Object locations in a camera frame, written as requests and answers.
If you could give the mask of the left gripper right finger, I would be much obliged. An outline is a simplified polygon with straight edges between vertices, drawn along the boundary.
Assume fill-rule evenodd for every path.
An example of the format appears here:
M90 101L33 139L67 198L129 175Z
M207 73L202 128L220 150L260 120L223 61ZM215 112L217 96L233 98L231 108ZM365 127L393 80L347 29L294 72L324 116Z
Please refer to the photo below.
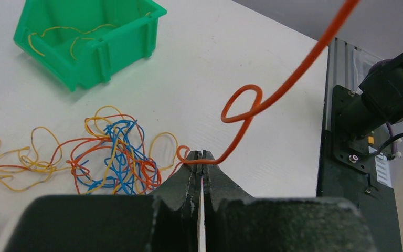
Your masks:
M376 251L357 208L335 197L256 198L201 167L207 251Z

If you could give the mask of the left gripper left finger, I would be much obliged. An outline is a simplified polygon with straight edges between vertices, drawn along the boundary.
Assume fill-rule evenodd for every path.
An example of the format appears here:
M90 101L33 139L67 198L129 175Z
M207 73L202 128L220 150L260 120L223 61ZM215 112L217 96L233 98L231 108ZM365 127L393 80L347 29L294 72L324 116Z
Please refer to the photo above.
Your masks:
M198 251L200 176L184 164L147 195L46 195L6 251Z

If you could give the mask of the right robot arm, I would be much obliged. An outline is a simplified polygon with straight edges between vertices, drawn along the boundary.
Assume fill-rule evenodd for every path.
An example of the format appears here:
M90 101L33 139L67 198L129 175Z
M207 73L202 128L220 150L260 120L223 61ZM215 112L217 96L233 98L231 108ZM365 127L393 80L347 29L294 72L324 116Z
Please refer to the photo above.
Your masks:
M362 94L336 115L340 131L361 137L403 121L403 53L373 65L359 88Z

